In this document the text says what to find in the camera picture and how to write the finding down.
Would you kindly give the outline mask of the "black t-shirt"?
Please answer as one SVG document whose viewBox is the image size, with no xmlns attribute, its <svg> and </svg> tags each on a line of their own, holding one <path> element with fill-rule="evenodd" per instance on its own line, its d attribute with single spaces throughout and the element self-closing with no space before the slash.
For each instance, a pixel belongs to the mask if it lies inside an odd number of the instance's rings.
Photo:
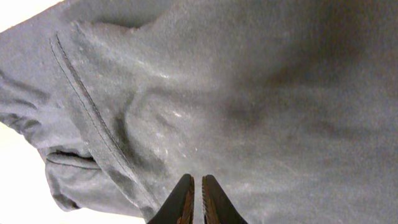
<svg viewBox="0 0 398 224">
<path fill-rule="evenodd" d="M 189 173 L 249 223 L 396 223 L 397 2 L 65 1 L 1 34 L 1 122 L 66 212 Z"/>
</svg>

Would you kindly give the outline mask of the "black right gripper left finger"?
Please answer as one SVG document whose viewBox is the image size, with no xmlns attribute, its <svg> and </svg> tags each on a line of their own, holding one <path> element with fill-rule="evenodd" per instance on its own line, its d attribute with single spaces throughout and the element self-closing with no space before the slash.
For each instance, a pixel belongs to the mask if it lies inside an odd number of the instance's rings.
<svg viewBox="0 0 398 224">
<path fill-rule="evenodd" d="M 192 224 L 194 206 L 195 181 L 190 174 L 184 174 L 147 224 Z"/>
</svg>

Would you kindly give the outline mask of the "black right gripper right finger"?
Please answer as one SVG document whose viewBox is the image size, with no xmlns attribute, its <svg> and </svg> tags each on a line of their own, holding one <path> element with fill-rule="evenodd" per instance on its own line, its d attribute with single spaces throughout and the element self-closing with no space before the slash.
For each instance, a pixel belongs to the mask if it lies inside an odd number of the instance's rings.
<svg viewBox="0 0 398 224">
<path fill-rule="evenodd" d="M 201 188 L 205 224 L 248 224 L 213 175 L 202 177 Z"/>
</svg>

